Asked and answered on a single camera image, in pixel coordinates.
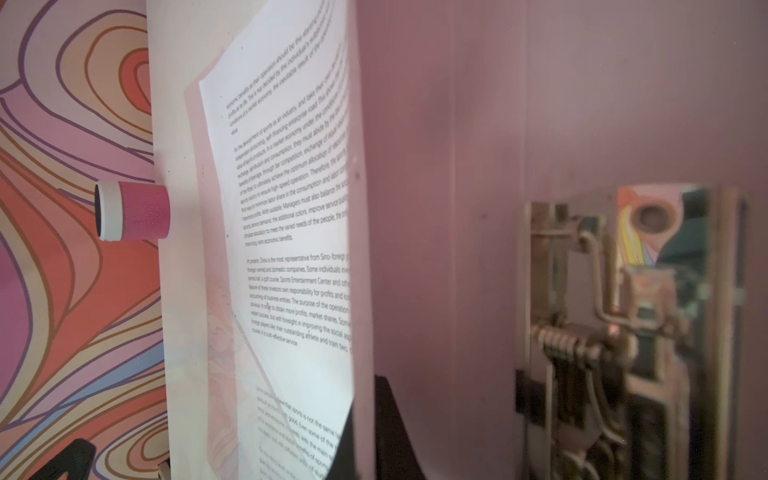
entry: paper sheet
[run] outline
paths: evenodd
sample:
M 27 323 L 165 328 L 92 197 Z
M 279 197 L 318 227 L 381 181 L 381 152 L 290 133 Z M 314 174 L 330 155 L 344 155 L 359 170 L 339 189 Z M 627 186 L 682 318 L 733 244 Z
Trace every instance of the paper sheet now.
M 222 193 L 241 478 L 325 478 L 353 398 L 346 0 L 272 0 L 200 82 Z

